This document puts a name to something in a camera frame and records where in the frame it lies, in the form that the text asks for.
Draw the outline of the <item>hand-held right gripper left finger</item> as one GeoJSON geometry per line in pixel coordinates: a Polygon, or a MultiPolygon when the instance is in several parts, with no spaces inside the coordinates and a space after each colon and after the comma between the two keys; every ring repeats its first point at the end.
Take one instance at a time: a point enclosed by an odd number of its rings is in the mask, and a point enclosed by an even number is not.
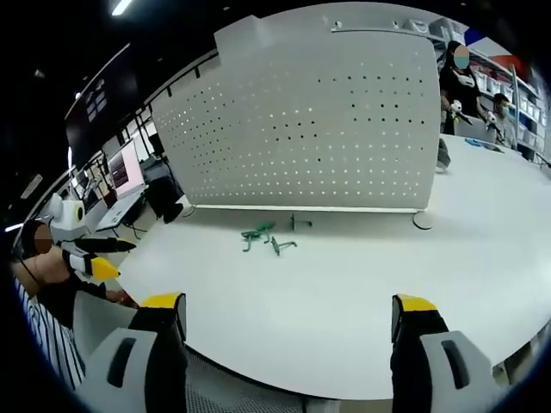
{"type": "Polygon", "coordinates": [[[78,295],[78,397],[91,412],[184,408],[186,296],[167,293],[125,307],[78,295]]]}

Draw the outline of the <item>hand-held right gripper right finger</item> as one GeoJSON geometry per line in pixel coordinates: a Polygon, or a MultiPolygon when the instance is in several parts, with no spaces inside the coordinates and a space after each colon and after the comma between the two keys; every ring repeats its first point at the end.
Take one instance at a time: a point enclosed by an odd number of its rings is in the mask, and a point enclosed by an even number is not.
{"type": "Polygon", "coordinates": [[[392,308],[393,411],[492,411],[504,389],[480,349],[427,299],[395,294],[392,308]]]}

